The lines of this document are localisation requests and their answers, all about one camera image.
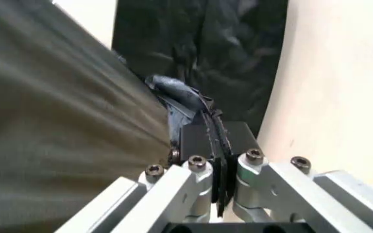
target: screw head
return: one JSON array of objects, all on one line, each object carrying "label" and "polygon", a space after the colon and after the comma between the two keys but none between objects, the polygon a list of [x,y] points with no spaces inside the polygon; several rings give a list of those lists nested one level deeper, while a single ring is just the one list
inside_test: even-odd
[{"label": "screw head", "polygon": [[259,149],[249,149],[246,152],[247,161],[253,165],[260,165],[263,163],[264,154]]},{"label": "screw head", "polygon": [[155,183],[164,175],[164,168],[159,164],[149,165],[145,169],[146,180]]},{"label": "screw head", "polygon": [[191,171],[199,172],[199,171],[204,171],[205,170],[205,163],[207,160],[199,155],[192,155],[188,159],[188,168]]},{"label": "screw head", "polygon": [[295,156],[290,160],[297,169],[299,169],[304,174],[308,174],[311,168],[311,163],[308,159],[302,156]]}]

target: white wall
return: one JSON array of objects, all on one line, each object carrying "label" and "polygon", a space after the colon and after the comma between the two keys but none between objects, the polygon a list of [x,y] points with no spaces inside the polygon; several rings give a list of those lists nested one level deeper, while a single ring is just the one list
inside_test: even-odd
[{"label": "white wall", "polygon": [[53,0],[87,32],[109,49],[118,0]]},{"label": "white wall", "polygon": [[258,141],[373,187],[373,1],[290,0],[282,57]]}]

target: olive green cloth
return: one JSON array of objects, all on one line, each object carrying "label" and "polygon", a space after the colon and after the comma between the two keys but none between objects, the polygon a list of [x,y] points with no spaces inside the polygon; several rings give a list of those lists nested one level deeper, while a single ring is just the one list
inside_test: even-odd
[{"label": "olive green cloth", "polygon": [[0,231],[52,232],[169,153],[167,111],[49,1],[0,0]]}]

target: silver metal arm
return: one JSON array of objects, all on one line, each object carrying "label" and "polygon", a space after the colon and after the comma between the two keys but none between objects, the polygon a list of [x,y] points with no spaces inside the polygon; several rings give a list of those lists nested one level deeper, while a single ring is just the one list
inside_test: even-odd
[{"label": "silver metal arm", "polygon": [[314,182],[373,228],[373,189],[345,171],[316,176]]},{"label": "silver metal arm", "polygon": [[170,222],[182,222],[200,193],[195,175],[171,166],[112,233],[160,233]]},{"label": "silver metal arm", "polygon": [[239,187],[235,201],[247,207],[271,209],[276,221],[290,221],[292,216],[301,216],[316,232],[373,232],[373,230],[337,202],[306,175],[290,163],[269,163],[249,160],[245,154],[238,159],[237,185],[247,184],[251,196]]},{"label": "silver metal arm", "polygon": [[[373,232],[373,190],[343,171],[313,176],[301,159],[269,163],[258,150],[239,156],[234,213],[246,222],[302,221],[318,233]],[[117,179],[57,232],[161,233],[169,223],[208,222],[212,175],[200,156],[166,172],[148,166],[138,183]]]},{"label": "silver metal arm", "polygon": [[81,209],[56,233],[110,232],[146,194],[146,187],[120,177]]}]

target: black cloth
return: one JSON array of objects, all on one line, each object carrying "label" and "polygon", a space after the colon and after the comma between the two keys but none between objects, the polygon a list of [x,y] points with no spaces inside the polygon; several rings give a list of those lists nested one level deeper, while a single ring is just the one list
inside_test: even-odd
[{"label": "black cloth", "polygon": [[52,232],[170,149],[167,111],[49,1],[0,0],[0,231]]},{"label": "black cloth", "polygon": [[257,136],[269,102],[287,0],[119,0],[112,47],[143,76],[178,78],[223,120]]}]

